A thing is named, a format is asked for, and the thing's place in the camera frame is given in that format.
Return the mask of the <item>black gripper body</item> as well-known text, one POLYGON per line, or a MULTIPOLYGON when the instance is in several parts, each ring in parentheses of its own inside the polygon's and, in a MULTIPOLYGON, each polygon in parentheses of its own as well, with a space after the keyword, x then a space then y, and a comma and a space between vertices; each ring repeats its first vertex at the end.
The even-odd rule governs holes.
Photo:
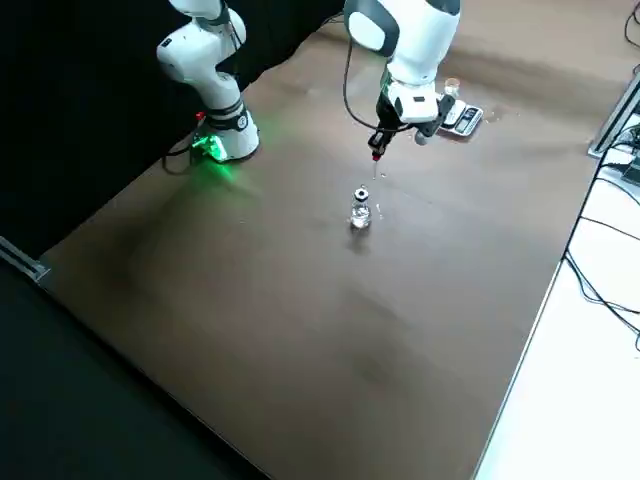
POLYGON ((381 91, 376 103, 378 117, 377 129, 385 133, 397 133, 400 129, 400 119, 386 94, 381 91))

